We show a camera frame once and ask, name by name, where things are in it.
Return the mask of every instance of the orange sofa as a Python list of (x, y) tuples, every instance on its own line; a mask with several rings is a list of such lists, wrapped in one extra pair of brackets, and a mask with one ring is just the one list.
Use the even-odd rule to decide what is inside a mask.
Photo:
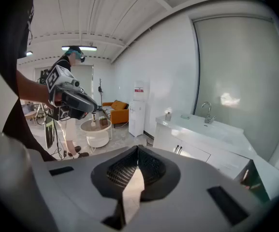
[(119, 123), (126, 123), (129, 121), (129, 105), (127, 103), (117, 101), (104, 102), (103, 110), (114, 125)]

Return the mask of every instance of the cushion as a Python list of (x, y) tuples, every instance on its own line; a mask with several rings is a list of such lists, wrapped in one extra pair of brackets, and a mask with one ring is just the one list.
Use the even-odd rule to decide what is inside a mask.
[(110, 118), (110, 111), (114, 110), (111, 106), (103, 106), (102, 107), (107, 116)]
[(115, 110), (122, 110), (126, 107), (126, 105), (127, 105), (127, 103), (118, 101), (118, 104), (116, 105)]
[(116, 106), (117, 106), (118, 102), (119, 102), (119, 101), (115, 100), (114, 103), (111, 104), (111, 107), (112, 107), (113, 109), (116, 109)]

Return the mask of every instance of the black rubber pad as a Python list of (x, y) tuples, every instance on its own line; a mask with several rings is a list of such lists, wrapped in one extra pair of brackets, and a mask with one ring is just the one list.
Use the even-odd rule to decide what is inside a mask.
[(70, 172), (70, 171), (73, 171), (72, 167), (64, 167), (64, 168), (57, 168), (57, 169), (49, 170), (49, 172), (52, 176), (55, 176), (55, 175), (58, 175), (58, 174), (64, 174), (64, 173), (67, 173), (67, 172)]
[(207, 191), (233, 226), (248, 217), (248, 213), (222, 187), (209, 188)]

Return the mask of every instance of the cabinet handle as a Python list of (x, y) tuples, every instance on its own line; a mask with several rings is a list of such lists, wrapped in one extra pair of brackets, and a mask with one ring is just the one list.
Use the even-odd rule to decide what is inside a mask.
[(176, 149), (174, 149), (174, 153), (176, 153), (176, 152), (177, 152), (178, 147), (179, 147), (179, 145), (177, 145)]
[(178, 150), (178, 155), (180, 155), (181, 151), (182, 151), (182, 146), (181, 146), (180, 149)]

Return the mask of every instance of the handheld device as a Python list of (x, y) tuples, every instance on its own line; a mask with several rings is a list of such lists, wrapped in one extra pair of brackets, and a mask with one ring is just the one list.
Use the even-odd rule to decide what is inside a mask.
[(97, 103), (84, 92), (80, 82), (66, 68), (55, 65), (45, 84), (49, 91), (49, 102), (55, 107), (48, 116), (54, 120), (66, 117), (82, 119), (97, 110)]

